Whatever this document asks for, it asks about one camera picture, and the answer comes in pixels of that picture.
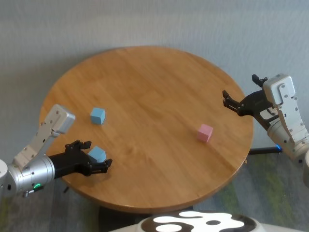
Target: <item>gray wall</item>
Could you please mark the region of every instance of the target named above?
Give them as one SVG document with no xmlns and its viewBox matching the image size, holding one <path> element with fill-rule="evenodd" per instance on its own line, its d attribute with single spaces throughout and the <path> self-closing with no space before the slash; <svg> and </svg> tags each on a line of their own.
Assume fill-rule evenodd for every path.
<svg viewBox="0 0 309 232">
<path fill-rule="evenodd" d="M 0 0 L 0 158 L 34 134 L 52 84 L 106 49 L 165 45 L 202 56 L 243 88 L 251 74 L 294 77 L 309 125 L 307 0 Z M 254 147 L 272 145 L 255 127 Z"/>
</svg>

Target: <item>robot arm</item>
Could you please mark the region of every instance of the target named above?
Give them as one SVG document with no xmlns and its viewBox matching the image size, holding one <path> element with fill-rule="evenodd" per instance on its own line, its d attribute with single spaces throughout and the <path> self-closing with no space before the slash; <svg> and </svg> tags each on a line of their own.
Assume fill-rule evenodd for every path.
<svg viewBox="0 0 309 232">
<path fill-rule="evenodd" d="M 252 80 L 262 90 L 239 103 L 223 91 L 224 106 L 239 116 L 253 116 L 293 162 L 304 163 L 304 181 L 309 187 L 309 134 L 299 113 L 292 78 L 278 74 L 268 80 L 253 75 Z"/>
<path fill-rule="evenodd" d="M 12 164 L 6 165 L 0 160 L 0 200 L 23 193 L 27 197 L 44 188 L 44 186 L 64 175 L 81 173 L 85 176 L 106 173 L 112 164 L 108 159 L 97 163 L 83 152 L 91 142 L 79 140 L 67 144 L 64 153 L 47 157 L 47 149 L 61 133 L 65 133 L 75 120 L 75 115 L 60 105 L 54 105 L 43 123 L 41 123 L 31 143 L 14 158 Z"/>
</svg>

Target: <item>black and white object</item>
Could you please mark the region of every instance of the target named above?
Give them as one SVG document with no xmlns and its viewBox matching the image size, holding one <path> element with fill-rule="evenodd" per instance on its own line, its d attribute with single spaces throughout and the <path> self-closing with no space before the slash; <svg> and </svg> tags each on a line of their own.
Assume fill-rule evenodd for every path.
<svg viewBox="0 0 309 232">
<path fill-rule="evenodd" d="M 136 232 L 265 232 L 257 221 L 208 211 L 184 211 L 145 219 Z"/>
</svg>

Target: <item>round wooden table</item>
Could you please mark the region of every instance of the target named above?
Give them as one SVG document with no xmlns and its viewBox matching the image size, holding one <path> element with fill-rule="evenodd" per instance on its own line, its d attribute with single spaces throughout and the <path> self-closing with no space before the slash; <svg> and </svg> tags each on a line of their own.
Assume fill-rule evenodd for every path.
<svg viewBox="0 0 309 232">
<path fill-rule="evenodd" d="M 225 186 L 251 147 L 253 119 L 223 107 L 224 89 L 244 97 L 220 68 L 187 52 L 141 46 L 98 54 L 65 73 L 47 95 L 40 121 L 56 103 L 76 115 L 47 155 L 90 140 L 113 163 L 107 174 L 63 177 L 75 191 L 126 212 L 185 208 Z M 91 123 L 93 107 L 105 109 L 103 125 Z M 207 144 L 197 139 L 201 124 L 214 128 Z"/>
</svg>

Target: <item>green led light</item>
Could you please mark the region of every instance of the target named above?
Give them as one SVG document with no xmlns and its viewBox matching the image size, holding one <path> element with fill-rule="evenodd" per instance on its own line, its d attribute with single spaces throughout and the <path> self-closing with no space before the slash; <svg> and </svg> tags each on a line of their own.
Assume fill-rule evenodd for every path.
<svg viewBox="0 0 309 232">
<path fill-rule="evenodd" d="M 40 187 L 40 186 L 41 186 L 41 184 L 38 183 L 38 184 L 36 184 L 36 185 L 33 187 L 33 189 L 36 189 L 36 188 L 38 188 L 38 187 Z"/>
</svg>

